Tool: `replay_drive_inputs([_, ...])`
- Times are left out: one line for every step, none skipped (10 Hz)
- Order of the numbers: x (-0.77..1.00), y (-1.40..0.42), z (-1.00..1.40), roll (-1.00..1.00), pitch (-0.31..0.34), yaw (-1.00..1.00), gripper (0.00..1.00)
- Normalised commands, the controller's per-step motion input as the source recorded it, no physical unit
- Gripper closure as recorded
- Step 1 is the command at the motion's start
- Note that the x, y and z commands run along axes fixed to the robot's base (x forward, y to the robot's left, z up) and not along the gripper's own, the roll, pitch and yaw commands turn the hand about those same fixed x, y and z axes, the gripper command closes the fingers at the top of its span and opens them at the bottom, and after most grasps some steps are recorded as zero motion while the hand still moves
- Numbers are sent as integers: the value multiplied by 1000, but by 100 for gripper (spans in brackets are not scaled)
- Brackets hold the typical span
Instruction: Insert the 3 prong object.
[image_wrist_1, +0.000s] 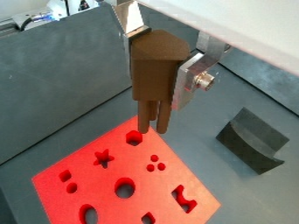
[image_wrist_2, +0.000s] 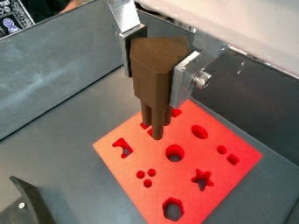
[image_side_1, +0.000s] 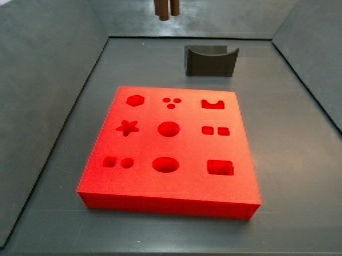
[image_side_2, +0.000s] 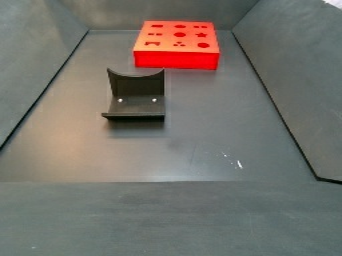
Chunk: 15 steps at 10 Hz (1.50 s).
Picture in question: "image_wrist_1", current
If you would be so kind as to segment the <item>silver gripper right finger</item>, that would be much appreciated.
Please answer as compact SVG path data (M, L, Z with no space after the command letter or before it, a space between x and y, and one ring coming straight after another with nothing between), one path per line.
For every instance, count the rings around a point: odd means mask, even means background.
M194 54L181 63L177 69L172 94L172 109L181 109L193 97L197 89L208 91L214 77L208 74L221 58L228 54L230 45L200 31Z

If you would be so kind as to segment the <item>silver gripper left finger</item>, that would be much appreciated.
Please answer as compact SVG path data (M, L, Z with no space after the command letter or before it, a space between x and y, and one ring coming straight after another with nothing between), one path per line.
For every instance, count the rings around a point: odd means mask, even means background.
M125 61L130 65L132 41L145 35L152 29L144 24L136 0L122 1L113 7L113 10L124 32Z

